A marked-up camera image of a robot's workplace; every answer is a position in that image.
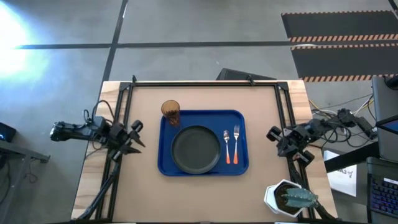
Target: black plate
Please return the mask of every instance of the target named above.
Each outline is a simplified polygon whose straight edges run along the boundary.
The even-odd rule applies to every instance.
[[[173,139],[174,163],[189,174],[203,174],[220,159],[221,148],[216,134],[203,126],[190,126]]]

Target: white pot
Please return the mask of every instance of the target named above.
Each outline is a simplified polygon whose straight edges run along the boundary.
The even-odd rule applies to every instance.
[[[289,183],[298,188],[301,188],[301,186],[299,184],[293,183],[288,180],[281,180],[278,184],[267,187],[266,194],[264,196],[264,202],[266,203],[266,205],[268,205],[268,207],[271,209],[271,211],[273,211],[275,214],[283,214],[283,215],[287,215],[289,217],[296,217],[297,215],[300,214],[300,212],[302,212],[304,210],[304,208],[301,208],[298,212],[296,212],[295,214],[292,215],[290,213],[287,213],[287,212],[279,209],[278,206],[276,205],[274,192],[275,192],[276,188],[278,188],[278,186],[283,183]]]

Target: black and orange striped mat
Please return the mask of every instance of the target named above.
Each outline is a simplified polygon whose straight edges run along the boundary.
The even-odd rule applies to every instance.
[[[283,13],[282,20],[287,37],[297,43],[293,59],[305,82],[398,74],[398,19],[392,11]]]
[[[398,39],[392,11],[283,13],[282,20],[292,42]]]
[[[305,82],[370,80],[398,74],[398,44],[292,47],[298,77]]]

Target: white paper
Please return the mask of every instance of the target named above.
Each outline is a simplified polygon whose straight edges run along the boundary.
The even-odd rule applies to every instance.
[[[387,179],[387,178],[384,178],[384,181],[390,182],[390,183],[392,183],[392,184],[398,184],[398,181],[396,181],[396,180],[391,180],[391,179]]]
[[[338,154],[325,151],[323,160],[327,161]],[[328,173],[329,184],[333,190],[356,197],[356,165]]]

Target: utensil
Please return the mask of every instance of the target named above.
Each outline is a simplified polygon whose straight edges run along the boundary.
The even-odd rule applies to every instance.
[[[180,126],[180,105],[175,100],[167,100],[160,109],[172,126]]]
[[[221,157],[217,135],[203,126],[190,126],[173,139],[172,158],[182,171],[204,174],[210,171]]]
[[[229,152],[228,152],[228,140],[229,140],[229,133],[228,133],[228,130],[225,130],[225,131],[224,131],[224,140],[225,140],[225,143],[226,143],[226,163],[227,163],[227,164],[230,164],[231,161],[230,161],[230,159],[229,159]]]
[[[239,137],[239,125],[235,125],[235,127],[234,127],[234,137],[235,137],[234,164],[238,164],[238,137]]]

